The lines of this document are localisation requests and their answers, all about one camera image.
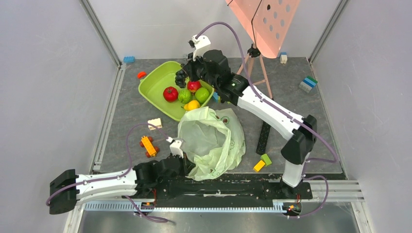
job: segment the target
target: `gray wall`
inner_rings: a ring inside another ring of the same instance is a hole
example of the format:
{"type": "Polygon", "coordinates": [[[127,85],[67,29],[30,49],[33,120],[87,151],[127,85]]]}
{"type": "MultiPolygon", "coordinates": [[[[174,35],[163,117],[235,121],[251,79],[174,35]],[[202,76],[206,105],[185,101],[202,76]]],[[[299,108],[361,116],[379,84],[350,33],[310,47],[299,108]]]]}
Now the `gray wall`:
{"type": "MultiPolygon", "coordinates": [[[[292,57],[308,57],[338,2],[301,0],[282,51],[292,57]]],[[[121,58],[181,58],[192,52],[187,41],[216,21],[226,22],[235,29],[243,52],[252,42],[225,0],[90,0],[90,3],[121,58]]],[[[268,0],[262,2],[265,7],[268,3],[268,0]]],[[[224,26],[211,28],[206,35],[212,47],[222,50],[225,56],[240,57],[232,33],[224,26]]]]}
{"type": "Polygon", "coordinates": [[[412,125],[412,1],[350,1],[315,75],[348,174],[378,233],[407,232],[412,125]]]}
{"type": "Polygon", "coordinates": [[[0,32],[0,232],[61,232],[49,183],[89,172],[116,67],[77,0],[2,0],[0,32]]]}

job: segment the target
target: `yellow lemon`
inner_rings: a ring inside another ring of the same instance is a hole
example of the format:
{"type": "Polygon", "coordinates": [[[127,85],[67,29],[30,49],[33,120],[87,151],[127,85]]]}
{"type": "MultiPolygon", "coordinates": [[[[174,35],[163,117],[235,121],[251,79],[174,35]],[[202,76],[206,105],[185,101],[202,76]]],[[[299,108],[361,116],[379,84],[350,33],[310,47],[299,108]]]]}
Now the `yellow lemon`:
{"type": "Polygon", "coordinates": [[[183,106],[183,108],[186,111],[190,111],[190,110],[193,110],[193,109],[196,109],[196,108],[200,108],[200,104],[197,100],[192,100],[189,103],[185,104],[185,106],[183,106]]]}

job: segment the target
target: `black string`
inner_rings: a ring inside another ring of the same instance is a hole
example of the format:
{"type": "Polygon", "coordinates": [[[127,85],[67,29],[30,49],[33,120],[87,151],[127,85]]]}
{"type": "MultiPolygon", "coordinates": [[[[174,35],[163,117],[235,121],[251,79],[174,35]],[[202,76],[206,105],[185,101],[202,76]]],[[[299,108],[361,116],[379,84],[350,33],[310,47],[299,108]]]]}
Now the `black string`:
{"type": "Polygon", "coordinates": [[[250,21],[250,23],[252,24],[252,32],[253,32],[253,38],[255,40],[254,43],[255,43],[256,48],[258,48],[258,44],[256,43],[255,29],[253,27],[253,19],[255,19],[256,13],[258,12],[260,4],[262,3],[262,1],[263,0],[260,0],[259,5],[256,8],[255,14],[253,15],[252,20],[250,21]]]}

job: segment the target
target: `light green cloth bag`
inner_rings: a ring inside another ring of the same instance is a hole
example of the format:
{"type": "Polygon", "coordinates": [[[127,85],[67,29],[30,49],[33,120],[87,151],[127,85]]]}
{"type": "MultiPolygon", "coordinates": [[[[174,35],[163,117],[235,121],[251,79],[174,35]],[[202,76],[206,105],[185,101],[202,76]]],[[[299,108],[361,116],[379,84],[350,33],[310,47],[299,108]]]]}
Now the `light green cloth bag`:
{"type": "Polygon", "coordinates": [[[196,164],[188,178],[215,179],[234,169],[245,154],[243,128],[232,109],[203,107],[186,112],[177,126],[183,151],[196,164]]]}

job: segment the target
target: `orange toy car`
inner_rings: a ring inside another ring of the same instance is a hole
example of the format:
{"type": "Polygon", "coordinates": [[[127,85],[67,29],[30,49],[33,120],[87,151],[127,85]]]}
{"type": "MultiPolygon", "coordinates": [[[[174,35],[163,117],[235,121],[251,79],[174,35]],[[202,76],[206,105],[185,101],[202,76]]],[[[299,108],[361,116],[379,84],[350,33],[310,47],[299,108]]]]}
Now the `orange toy car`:
{"type": "Polygon", "coordinates": [[[156,154],[160,151],[159,147],[153,147],[152,145],[153,138],[143,136],[141,141],[139,142],[141,147],[144,147],[146,151],[146,157],[155,157],[156,154]]]}

